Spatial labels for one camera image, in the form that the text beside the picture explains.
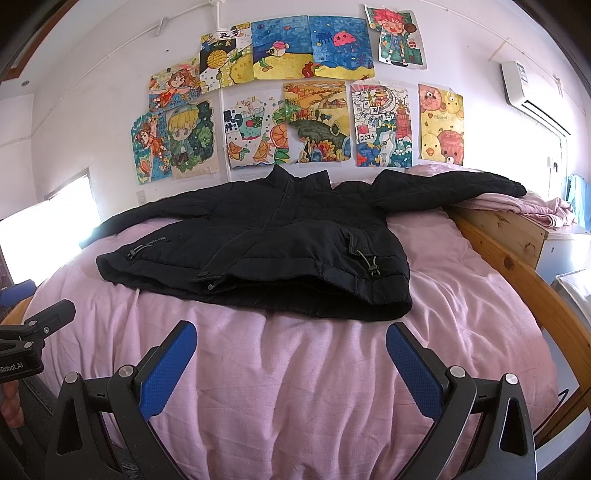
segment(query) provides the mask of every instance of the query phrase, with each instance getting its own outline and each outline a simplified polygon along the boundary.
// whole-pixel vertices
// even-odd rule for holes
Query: jacket collar
[[[295,183],[301,190],[331,190],[329,173],[326,170],[318,171],[307,177],[294,177],[286,169],[275,165],[267,181],[275,188],[284,189],[289,181]]]

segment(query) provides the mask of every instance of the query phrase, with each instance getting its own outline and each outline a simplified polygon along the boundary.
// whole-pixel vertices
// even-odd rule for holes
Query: air conditioner
[[[558,90],[516,61],[501,63],[507,102],[561,137],[572,131],[572,113]]]

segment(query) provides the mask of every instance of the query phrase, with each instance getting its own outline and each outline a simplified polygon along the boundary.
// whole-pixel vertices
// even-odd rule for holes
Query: blue textured pad
[[[443,412],[443,391],[418,352],[395,324],[388,327],[386,349],[421,413],[437,421]]]
[[[37,286],[33,280],[27,280],[6,290],[0,291],[0,306],[14,307],[18,302],[32,297],[37,291]]]
[[[142,384],[139,411],[148,420],[159,415],[197,348],[197,330],[188,323]]]

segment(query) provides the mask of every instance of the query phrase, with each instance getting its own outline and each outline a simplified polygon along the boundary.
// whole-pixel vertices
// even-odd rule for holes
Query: human hand
[[[0,413],[10,428],[22,427],[24,416],[21,409],[21,399],[18,396],[18,381],[2,384],[4,400],[0,406]]]

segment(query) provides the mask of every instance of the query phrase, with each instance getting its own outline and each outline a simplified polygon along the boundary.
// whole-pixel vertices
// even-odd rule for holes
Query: wall outlet
[[[147,202],[145,190],[138,191],[137,192],[137,196],[138,196],[138,202],[139,202],[140,205],[143,205],[144,203]]]

